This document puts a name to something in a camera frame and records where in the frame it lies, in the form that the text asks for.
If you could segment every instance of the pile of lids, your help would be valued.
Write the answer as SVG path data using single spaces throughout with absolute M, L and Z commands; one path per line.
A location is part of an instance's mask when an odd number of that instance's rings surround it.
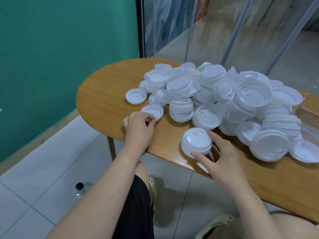
M 193 63 L 173 68 L 156 64 L 144 75 L 139 88 L 129 90 L 126 99 L 141 104 L 149 96 L 142 111 L 159 120 L 163 106 L 176 122 L 192 120 L 181 141 L 184 153 L 207 153 L 210 138 L 205 130 L 218 127 L 228 136 L 237 136 L 249 146 L 252 154 L 263 161 L 277 161 L 287 152 L 303 162 L 319 162 L 319 148 L 303 140 L 301 120 L 291 115 L 292 106 L 302 103 L 296 90 L 279 80 L 254 72 L 226 71 L 221 65 L 205 62 L 197 69 Z

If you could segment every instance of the teal wall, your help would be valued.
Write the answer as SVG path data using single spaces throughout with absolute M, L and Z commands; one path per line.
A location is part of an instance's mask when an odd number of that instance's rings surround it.
M 82 81 L 138 58 L 135 0 L 0 0 L 0 161 L 66 116 Z

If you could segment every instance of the wooden table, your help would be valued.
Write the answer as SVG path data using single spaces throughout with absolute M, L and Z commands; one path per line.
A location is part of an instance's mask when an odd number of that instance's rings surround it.
M 125 138 L 122 120 L 148 105 L 147 99 L 140 105 L 132 105 L 126 101 L 125 94 L 132 88 L 138 88 L 144 74 L 157 63 L 180 66 L 178 62 L 162 59 L 124 60 L 97 70 L 78 89 L 76 104 L 80 115 L 92 128 L 108 136 L 113 158 L 116 157 L 113 139 L 124 142 Z M 309 110 L 318 114 L 318 102 L 316 96 L 307 99 L 302 112 Z M 196 160 L 187 157 L 181 150 L 182 136 L 192 127 L 191 121 L 177 123 L 172 120 L 168 105 L 165 106 L 147 152 L 211 178 Z M 249 183 L 262 200 L 319 223 L 318 164 L 298 162 L 289 154 L 277 162 L 263 162 L 256 159 L 237 137 L 226 136 L 219 129 L 214 132 L 234 144 Z

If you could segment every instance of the hand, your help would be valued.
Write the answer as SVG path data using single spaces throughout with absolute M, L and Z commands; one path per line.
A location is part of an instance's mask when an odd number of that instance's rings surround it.
M 155 121 L 151 121 L 148 126 L 146 126 L 146 119 L 154 120 L 155 117 L 146 112 L 132 112 L 129 117 L 123 120 L 126 129 L 125 146 L 141 154 L 151 142 L 154 125 L 156 123 Z
M 213 179 L 229 194 L 237 193 L 238 190 L 249 187 L 245 173 L 241 168 L 238 154 L 230 141 L 222 139 L 216 133 L 207 131 L 212 141 L 220 150 L 220 157 L 216 163 L 206 158 L 199 152 L 192 152 L 194 158 L 199 161 L 211 174 Z

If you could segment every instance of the sandal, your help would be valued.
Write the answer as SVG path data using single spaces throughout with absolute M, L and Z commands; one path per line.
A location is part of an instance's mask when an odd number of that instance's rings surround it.
M 229 214 L 229 213 L 223 213 L 215 217 L 205 228 L 203 228 L 195 237 L 195 239 L 203 239 L 207 238 L 213 229 L 217 226 L 228 225 L 231 221 L 235 220 L 236 218 Z
M 156 184 L 156 180 L 152 177 L 149 177 L 149 182 L 153 192 L 152 208 L 154 210 L 154 215 L 153 215 L 153 225 L 154 225 L 155 224 L 155 205 L 156 205 L 156 197 L 157 197 L 157 184 Z

